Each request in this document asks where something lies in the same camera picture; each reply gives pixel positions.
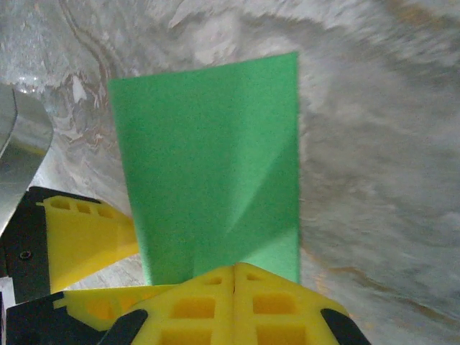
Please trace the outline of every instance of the metal plate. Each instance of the metal plate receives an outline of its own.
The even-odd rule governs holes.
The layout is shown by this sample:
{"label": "metal plate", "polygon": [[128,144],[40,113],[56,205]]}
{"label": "metal plate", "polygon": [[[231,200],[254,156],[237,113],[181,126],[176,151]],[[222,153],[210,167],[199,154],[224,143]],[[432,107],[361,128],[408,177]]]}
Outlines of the metal plate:
{"label": "metal plate", "polygon": [[0,235],[43,161],[52,124],[43,105],[0,87]]}

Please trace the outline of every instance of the yellow plastic part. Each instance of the yellow plastic part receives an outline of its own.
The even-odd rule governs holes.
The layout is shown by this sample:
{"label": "yellow plastic part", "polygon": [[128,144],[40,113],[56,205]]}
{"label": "yellow plastic part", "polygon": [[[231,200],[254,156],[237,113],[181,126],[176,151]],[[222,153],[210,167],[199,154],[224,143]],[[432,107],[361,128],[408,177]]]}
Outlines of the yellow plastic part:
{"label": "yellow plastic part", "polygon": [[250,264],[222,267],[145,300],[133,345],[339,345],[319,293]]}
{"label": "yellow plastic part", "polygon": [[68,315],[97,331],[106,331],[136,303],[173,287],[162,285],[64,291],[64,298],[56,300],[53,305],[55,309],[66,307]]}
{"label": "yellow plastic part", "polygon": [[234,344],[339,345],[321,316],[324,308],[348,315],[337,302],[261,270],[235,265]]}
{"label": "yellow plastic part", "polygon": [[132,219],[107,203],[54,196],[45,207],[51,292],[139,252]]}
{"label": "yellow plastic part", "polygon": [[139,303],[149,315],[132,345],[233,344],[233,289],[233,267],[221,267]]}

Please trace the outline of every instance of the green panel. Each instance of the green panel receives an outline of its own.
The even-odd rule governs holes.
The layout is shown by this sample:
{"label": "green panel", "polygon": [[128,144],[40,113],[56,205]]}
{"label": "green panel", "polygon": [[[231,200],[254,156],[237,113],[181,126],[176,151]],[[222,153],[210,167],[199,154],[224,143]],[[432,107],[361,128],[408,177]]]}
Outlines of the green panel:
{"label": "green panel", "polygon": [[109,92],[147,281],[240,261],[298,281],[297,55]]}

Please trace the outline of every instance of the grey marble surface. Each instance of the grey marble surface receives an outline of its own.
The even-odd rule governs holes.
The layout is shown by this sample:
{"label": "grey marble surface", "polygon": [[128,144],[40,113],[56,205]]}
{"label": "grey marble surface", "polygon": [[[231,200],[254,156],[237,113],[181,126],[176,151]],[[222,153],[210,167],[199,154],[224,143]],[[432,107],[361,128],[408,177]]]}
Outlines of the grey marble surface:
{"label": "grey marble surface", "polygon": [[[129,213],[110,78],[299,52],[303,284],[373,344],[460,344],[460,3],[0,2],[0,80],[55,137],[34,183]],[[73,288],[142,283],[131,258]]]}

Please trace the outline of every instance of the black plastic part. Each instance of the black plastic part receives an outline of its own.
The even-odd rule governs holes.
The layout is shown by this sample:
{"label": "black plastic part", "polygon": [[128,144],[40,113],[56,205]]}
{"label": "black plastic part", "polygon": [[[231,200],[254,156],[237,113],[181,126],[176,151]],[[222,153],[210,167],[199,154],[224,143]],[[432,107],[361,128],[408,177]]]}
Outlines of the black plastic part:
{"label": "black plastic part", "polygon": [[371,345],[348,316],[332,309],[323,309],[321,315],[340,345]]}
{"label": "black plastic part", "polygon": [[0,242],[0,277],[13,278],[16,303],[50,294],[45,209],[37,203],[66,196],[92,203],[92,198],[58,190],[31,187],[24,194]]}
{"label": "black plastic part", "polygon": [[148,315],[144,309],[123,315],[116,320],[98,345],[131,345]]}
{"label": "black plastic part", "polygon": [[69,316],[67,308],[54,309],[53,302],[64,297],[54,293],[8,308],[6,345],[97,345],[104,331],[97,331]]}
{"label": "black plastic part", "polygon": [[30,187],[29,190],[26,192],[25,196],[27,197],[28,200],[31,200],[33,203],[42,203],[44,199],[48,199],[53,196],[67,196],[72,199],[89,201],[90,203],[101,203],[99,200],[88,198],[86,196],[61,192],[59,190],[43,188],[43,187]]}

